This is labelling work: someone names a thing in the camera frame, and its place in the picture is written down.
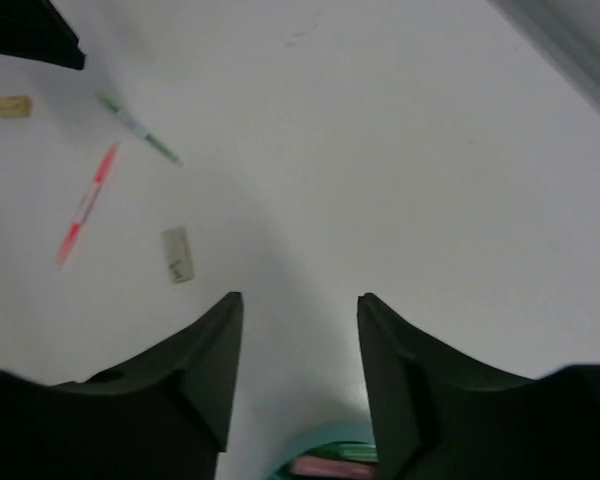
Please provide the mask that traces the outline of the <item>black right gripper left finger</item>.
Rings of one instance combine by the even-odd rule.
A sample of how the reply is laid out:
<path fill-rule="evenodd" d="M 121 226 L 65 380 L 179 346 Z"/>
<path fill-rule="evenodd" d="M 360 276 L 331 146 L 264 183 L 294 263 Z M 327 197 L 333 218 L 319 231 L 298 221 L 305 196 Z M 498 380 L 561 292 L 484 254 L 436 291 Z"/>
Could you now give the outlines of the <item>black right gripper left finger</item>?
<path fill-rule="evenodd" d="M 227 449 L 243 330 L 243 297 L 224 295 L 191 325 L 85 381 L 55 387 L 118 395 L 165 386 L 195 412 L 218 449 Z"/>

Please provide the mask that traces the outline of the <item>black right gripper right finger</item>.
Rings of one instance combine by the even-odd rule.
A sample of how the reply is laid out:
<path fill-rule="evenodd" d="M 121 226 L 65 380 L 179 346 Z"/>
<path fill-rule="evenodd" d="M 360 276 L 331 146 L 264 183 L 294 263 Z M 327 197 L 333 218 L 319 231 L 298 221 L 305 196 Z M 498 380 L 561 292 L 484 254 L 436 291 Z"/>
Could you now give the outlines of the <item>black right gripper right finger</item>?
<path fill-rule="evenodd" d="M 529 384 L 403 319 L 373 293 L 357 301 L 360 353 L 382 479 L 433 478 L 486 425 L 486 396 Z"/>

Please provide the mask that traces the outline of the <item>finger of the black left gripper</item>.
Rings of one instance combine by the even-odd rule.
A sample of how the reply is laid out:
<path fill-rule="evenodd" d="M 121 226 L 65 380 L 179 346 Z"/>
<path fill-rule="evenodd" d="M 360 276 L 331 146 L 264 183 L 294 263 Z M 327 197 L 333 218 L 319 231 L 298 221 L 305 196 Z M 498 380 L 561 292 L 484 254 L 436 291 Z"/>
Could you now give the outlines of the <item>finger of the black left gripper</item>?
<path fill-rule="evenodd" d="M 0 55 L 73 70 L 86 60 L 79 37 L 47 0 L 0 0 Z"/>

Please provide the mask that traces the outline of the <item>grey eraser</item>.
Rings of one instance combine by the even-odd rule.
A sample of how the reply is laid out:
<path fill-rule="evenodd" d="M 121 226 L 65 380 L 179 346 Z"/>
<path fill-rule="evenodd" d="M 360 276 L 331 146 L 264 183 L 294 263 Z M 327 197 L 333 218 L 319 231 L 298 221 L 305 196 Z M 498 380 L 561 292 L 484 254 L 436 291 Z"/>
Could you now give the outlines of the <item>grey eraser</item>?
<path fill-rule="evenodd" d="M 161 242 L 172 284 L 181 284 L 194 278 L 193 258 L 186 228 L 183 226 L 164 230 Z"/>

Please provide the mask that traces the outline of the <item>pink highlighter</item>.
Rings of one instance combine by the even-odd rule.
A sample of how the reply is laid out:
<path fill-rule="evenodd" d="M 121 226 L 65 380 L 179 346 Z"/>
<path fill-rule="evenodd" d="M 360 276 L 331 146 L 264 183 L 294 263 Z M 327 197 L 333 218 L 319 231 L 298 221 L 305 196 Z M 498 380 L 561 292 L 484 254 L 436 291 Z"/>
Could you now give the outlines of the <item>pink highlighter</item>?
<path fill-rule="evenodd" d="M 369 465 L 314 456 L 295 458 L 289 465 L 293 475 L 334 479 L 373 479 L 375 468 Z"/>

